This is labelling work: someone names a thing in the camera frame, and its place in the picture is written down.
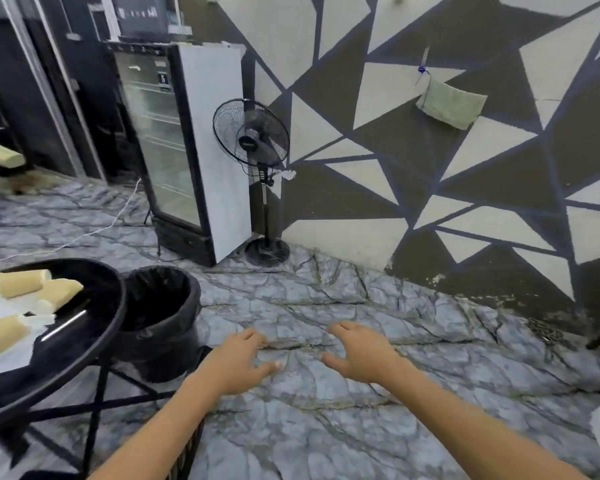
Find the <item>wall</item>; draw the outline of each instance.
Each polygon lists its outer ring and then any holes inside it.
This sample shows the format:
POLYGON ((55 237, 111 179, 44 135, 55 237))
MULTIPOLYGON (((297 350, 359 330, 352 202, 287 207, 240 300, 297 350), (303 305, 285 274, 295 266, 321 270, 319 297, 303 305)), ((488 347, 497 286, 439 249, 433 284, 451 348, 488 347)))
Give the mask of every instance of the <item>wall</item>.
POLYGON ((600 331, 600 0, 218 1, 180 9, 290 127, 284 239, 600 331), (415 107, 426 47, 469 130, 415 107))

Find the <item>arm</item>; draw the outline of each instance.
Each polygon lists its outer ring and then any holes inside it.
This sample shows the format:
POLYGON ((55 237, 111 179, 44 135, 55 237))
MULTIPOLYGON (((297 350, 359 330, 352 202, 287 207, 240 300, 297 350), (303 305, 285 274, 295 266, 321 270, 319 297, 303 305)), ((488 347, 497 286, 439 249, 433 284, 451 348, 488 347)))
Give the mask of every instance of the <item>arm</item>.
POLYGON ((585 480, 576 468, 427 379, 382 335, 352 322, 329 327, 347 352, 322 361, 344 377, 389 390, 447 448, 472 480, 585 480))
POLYGON ((158 413, 117 450, 89 480, 164 480, 205 414, 222 395, 241 394, 279 370, 257 369, 253 358, 267 339, 248 329, 229 336, 187 377, 158 413))

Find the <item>white cable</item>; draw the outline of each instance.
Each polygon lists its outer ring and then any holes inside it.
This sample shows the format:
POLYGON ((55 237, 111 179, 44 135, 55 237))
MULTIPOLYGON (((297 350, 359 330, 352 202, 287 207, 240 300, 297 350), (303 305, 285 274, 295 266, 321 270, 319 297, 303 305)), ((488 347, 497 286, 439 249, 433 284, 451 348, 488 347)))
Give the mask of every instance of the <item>white cable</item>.
POLYGON ((120 215, 122 215, 122 212, 124 212, 125 209, 128 207, 129 202, 131 202, 131 199, 133 199, 134 195, 136 195, 136 192, 138 190, 138 185, 140 185, 140 181, 141 180, 142 180, 142 178, 138 178, 138 181, 136 182, 136 188, 134 189, 134 192, 131 194, 131 197, 129 197, 129 199, 126 202, 125 206, 122 209, 120 209, 120 212, 118 213, 118 215, 116 217, 114 217, 113 222, 110 225, 108 225, 106 227, 103 227, 102 229, 98 229, 98 230, 95 230, 93 232, 90 232, 88 234, 79 235, 78 237, 76 237, 71 242, 67 242, 66 244, 63 244, 62 246, 60 246, 59 248, 56 248, 56 249, 51 250, 51 251, 36 251, 34 253, 14 254, 13 256, 9 256, 9 257, 0 259, 0 261, 7 261, 7 259, 21 257, 21 256, 34 256, 36 254, 51 254, 51 253, 55 253, 56 251, 59 251, 59 250, 65 248, 67 246, 71 246, 78 239, 82 239, 83 237, 86 237, 88 235, 94 235, 94 234, 97 234, 97 233, 102 232, 104 230, 111 229, 113 227, 113 225, 115 225, 115 223, 118 222, 118 219, 120 218, 120 215))

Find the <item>standing fan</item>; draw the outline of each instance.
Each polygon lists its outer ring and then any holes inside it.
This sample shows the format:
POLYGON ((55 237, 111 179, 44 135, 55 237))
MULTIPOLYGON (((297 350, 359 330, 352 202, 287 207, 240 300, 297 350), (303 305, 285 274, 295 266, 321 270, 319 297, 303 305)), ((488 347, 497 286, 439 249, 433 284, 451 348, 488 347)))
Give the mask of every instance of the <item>standing fan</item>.
POLYGON ((214 133, 220 146, 242 165, 258 169, 262 185, 264 237, 248 243, 247 260, 256 266, 272 267, 289 258, 286 242, 271 238, 267 186, 273 186, 271 169, 289 154, 289 131, 266 106, 251 99, 231 99, 214 114, 214 133))

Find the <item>hand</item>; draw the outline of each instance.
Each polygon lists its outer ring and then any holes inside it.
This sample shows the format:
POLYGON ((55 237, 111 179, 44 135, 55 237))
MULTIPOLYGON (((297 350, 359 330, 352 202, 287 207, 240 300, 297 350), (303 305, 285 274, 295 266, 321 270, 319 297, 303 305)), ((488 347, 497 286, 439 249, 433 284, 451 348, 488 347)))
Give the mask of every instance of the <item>hand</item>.
POLYGON ((410 364, 398 355, 389 340, 365 326, 339 322, 329 325, 327 331, 340 339, 347 357, 325 352, 320 360, 348 379, 386 387, 392 373, 402 362, 410 364))
POLYGON ((267 338, 252 328, 229 335, 222 345, 207 355, 196 374, 204 376, 205 383, 218 396, 247 392, 282 368, 281 362, 265 362, 258 368, 253 366, 258 348, 266 343, 267 338))

